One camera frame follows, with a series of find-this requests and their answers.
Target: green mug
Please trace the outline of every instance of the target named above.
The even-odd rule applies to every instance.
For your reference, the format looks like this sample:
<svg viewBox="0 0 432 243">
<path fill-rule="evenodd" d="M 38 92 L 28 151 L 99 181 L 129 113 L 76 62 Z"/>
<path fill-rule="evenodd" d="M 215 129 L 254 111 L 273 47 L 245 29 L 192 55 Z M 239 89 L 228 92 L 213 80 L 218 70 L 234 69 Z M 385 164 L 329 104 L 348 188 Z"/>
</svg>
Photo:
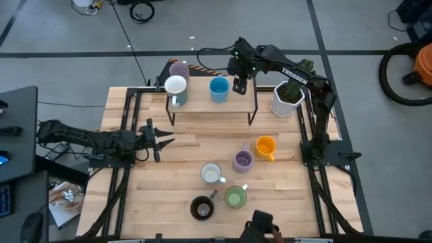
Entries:
<svg viewBox="0 0 432 243">
<path fill-rule="evenodd" d="M 245 184 L 242 187 L 232 186 L 228 188 L 225 193 L 225 201 L 231 208 L 239 209 L 246 204 L 248 200 L 248 195 L 246 194 L 246 189 L 248 185 Z"/>
</svg>

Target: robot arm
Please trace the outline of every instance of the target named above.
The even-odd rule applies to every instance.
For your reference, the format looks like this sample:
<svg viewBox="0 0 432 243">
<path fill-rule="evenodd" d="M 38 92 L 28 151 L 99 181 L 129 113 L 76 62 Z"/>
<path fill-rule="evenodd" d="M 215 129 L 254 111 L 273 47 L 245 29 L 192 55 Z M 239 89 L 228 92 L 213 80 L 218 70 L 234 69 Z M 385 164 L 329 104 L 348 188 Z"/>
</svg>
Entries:
<svg viewBox="0 0 432 243">
<path fill-rule="evenodd" d="M 147 119 L 147 125 L 140 127 L 141 135 L 127 130 L 114 132 L 91 132 L 69 127 L 58 120 L 43 121 L 36 135 L 38 144 L 50 142 L 70 142 L 93 148 L 92 155 L 87 159 L 104 159 L 105 156 L 122 160 L 141 149 L 154 150 L 156 162 L 160 162 L 159 151 L 174 139 L 156 143 L 156 137 L 168 136 L 173 132 L 160 131 L 153 127 L 152 119 Z"/>
<path fill-rule="evenodd" d="M 327 123 L 336 96 L 328 79 L 303 70 L 273 45 L 259 45 L 255 49 L 240 37 L 231 50 L 234 56 L 229 60 L 228 73 L 235 76 L 233 91 L 241 95 L 246 93 L 248 78 L 253 78 L 259 71 L 265 74 L 270 71 L 280 72 L 291 80 L 304 85 L 310 90 L 313 111 L 317 116 L 315 134 L 310 145 L 313 159 L 324 157 L 324 149 L 329 143 Z"/>
</svg>

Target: plant pot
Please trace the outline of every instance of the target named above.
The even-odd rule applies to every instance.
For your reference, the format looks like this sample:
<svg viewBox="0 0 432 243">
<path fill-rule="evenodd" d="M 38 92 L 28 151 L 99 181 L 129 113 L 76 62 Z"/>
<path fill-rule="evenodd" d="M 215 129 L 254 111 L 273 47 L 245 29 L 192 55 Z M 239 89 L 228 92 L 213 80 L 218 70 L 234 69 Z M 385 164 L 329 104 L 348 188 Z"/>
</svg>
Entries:
<svg viewBox="0 0 432 243">
<path fill-rule="evenodd" d="M 300 90 L 301 92 L 301 96 L 298 99 L 297 103 L 292 104 L 292 103 L 288 103 L 288 102 L 283 102 L 280 98 L 279 95 L 277 93 L 277 89 L 288 83 L 288 81 L 283 81 L 281 82 L 278 86 L 276 86 L 276 88 L 273 90 L 273 99 L 271 100 L 271 106 L 270 109 L 271 111 L 276 114 L 278 117 L 287 117 L 291 114 L 293 114 L 297 107 L 301 104 L 301 102 L 304 100 L 304 93 L 303 90 Z"/>
</svg>

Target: keyboard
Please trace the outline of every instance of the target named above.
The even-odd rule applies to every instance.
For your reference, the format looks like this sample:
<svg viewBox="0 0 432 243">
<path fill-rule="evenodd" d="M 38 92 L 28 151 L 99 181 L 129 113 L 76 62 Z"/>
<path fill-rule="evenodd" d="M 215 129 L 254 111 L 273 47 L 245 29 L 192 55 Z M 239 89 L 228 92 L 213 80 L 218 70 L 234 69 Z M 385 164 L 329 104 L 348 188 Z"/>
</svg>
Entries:
<svg viewBox="0 0 432 243">
<path fill-rule="evenodd" d="M 0 217 L 12 214 L 11 188 L 8 184 L 0 185 Z"/>
</svg>

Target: orange mug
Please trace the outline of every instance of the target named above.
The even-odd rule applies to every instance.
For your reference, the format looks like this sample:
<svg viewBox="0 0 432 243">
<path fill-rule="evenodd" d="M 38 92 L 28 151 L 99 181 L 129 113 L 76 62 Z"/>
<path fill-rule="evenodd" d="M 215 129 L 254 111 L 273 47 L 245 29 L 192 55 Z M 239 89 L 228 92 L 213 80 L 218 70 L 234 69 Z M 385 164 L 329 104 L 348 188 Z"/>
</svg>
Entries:
<svg viewBox="0 0 432 243">
<path fill-rule="evenodd" d="M 262 136 L 256 141 L 255 155 L 258 158 L 274 161 L 273 153 L 276 151 L 276 141 L 270 136 Z"/>
</svg>

